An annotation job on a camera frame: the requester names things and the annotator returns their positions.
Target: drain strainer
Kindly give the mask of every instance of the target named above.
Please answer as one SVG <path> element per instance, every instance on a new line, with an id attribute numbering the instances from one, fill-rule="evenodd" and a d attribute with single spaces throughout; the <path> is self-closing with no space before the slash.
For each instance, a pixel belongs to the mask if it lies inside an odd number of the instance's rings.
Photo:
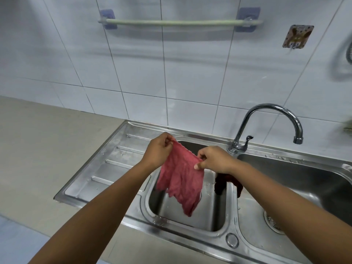
<path id="1" fill-rule="evenodd" d="M 271 230 L 275 231 L 276 233 L 279 234 L 285 234 L 280 227 L 277 225 L 277 223 L 270 217 L 266 211 L 264 211 L 264 219 L 266 224 L 271 228 Z"/>

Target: person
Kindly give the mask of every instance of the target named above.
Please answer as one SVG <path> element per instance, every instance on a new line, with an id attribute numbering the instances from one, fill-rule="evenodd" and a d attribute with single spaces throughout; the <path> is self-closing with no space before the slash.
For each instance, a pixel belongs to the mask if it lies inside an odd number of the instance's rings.
<path id="1" fill-rule="evenodd" d="M 148 175 L 173 148 L 163 133 L 142 160 L 70 218 L 29 264 L 96 263 Z M 198 152 L 195 168 L 234 176 L 313 263 L 352 263 L 352 227 L 218 146 Z"/>

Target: person's left arm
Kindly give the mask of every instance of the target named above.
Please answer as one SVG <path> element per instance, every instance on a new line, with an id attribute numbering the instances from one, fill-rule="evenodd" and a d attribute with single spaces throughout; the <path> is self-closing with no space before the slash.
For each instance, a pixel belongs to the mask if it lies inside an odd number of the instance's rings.
<path id="1" fill-rule="evenodd" d="M 174 138 L 151 140 L 143 159 L 70 218 L 29 264 L 96 263 L 148 175 L 170 154 Z"/>

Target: stainless steel sink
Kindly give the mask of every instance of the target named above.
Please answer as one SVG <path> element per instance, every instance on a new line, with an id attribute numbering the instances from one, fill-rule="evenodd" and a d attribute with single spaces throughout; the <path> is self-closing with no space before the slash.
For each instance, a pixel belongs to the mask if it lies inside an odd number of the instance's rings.
<path id="1" fill-rule="evenodd" d="M 142 158 L 149 141 L 167 131 L 194 154 L 231 139 L 126 120 L 77 171 L 55 200 L 82 207 Z M 234 157 L 248 162 L 279 183 L 352 226 L 352 163 L 249 144 Z M 160 168 L 144 182 L 122 223 L 201 253 L 232 263 L 310 263 L 279 226 L 244 189 L 227 183 L 214 192 L 216 174 L 205 170 L 201 200 L 192 217 L 174 197 L 156 190 Z"/>

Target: person's left hand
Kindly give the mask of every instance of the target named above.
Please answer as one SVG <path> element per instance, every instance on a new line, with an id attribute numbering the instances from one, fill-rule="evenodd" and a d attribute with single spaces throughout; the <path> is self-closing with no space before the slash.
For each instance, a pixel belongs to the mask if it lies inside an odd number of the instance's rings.
<path id="1" fill-rule="evenodd" d="M 156 170 L 164 164 L 171 153 L 171 150 L 173 149 L 173 140 L 175 140 L 175 138 L 167 132 L 152 139 L 144 153 L 141 163 Z"/>

